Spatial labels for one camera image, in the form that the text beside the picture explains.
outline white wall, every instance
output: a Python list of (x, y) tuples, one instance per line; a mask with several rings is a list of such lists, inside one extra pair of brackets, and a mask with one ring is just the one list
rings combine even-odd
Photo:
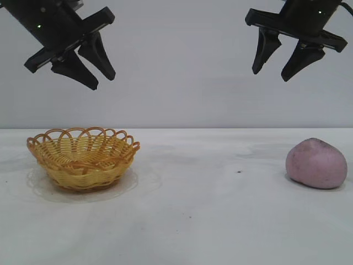
[(296, 40), (252, 74), (258, 29), (249, 8), (278, 12), (278, 0), (86, 0), (86, 17), (104, 6), (116, 15), (102, 30), (117, 79), (96, 92), (56, 75), (50, 66), (32, 74), (25, 60), (40, 44), (0, 10), (0, 127), (100, 125), (153, 127), (353, 126), (353, 18), (342, 8), (327, 30), (350, 45), (289, 83), (281, 70)]

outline wicker basket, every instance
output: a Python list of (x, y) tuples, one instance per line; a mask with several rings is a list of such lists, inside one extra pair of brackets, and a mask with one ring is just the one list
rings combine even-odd
[(27, 147), (59, 187), (89, 192), (115, 184), (140, 143), (126, 131), (92, 127), (49, 130), (28, 138)]

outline white table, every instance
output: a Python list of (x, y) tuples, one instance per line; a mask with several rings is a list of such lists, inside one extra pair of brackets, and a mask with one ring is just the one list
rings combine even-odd
[(353, 263), (352, 174), (329, 191), (285, 177), (309, 137), (352, 166), (352, 129), (128, 130), (132, 169), (86, 195), (58, 191), (26, 149), (44, 131), (0, 131), (1, 265)]

